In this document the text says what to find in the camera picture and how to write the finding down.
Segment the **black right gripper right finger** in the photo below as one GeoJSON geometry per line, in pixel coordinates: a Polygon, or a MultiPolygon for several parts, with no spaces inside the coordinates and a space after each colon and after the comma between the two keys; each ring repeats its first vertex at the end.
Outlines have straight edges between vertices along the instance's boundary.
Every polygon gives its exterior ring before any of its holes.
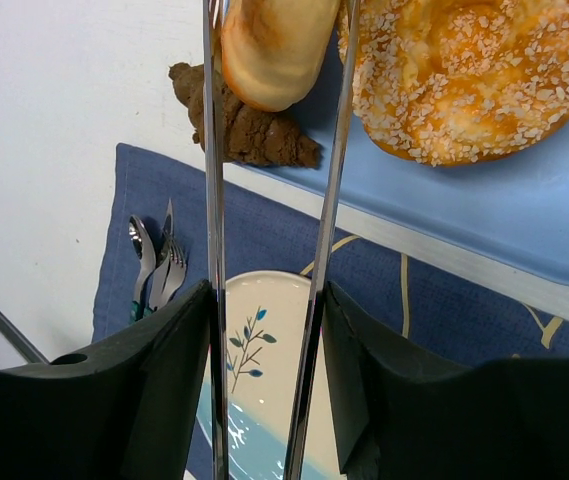
{"type": "Polygon", "coordinates": [[[468,368],[326,290],[323,348],[350,479],[569,479],[569,359],[468,368]]]}

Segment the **round glazed bread roll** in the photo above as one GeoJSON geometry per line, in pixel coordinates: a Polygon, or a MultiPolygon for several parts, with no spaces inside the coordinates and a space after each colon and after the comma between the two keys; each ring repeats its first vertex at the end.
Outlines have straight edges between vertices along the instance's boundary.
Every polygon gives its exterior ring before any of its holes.
{"type": "Polygon", "coordinates": [[[302,100],[316,83],[340,6],[335,0],[232,1],[221,49],[233,93],[266,112],[302,100]]]}

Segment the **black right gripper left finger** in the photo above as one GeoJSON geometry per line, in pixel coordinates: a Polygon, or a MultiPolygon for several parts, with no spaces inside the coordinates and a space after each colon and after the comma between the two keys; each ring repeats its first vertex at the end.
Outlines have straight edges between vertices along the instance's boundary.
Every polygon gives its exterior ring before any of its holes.
{"type": "Polygon", "coordinates": [[[179,479],[209,348],[201,281],[51,363],[0,370],[0,479],[179,479]]]}

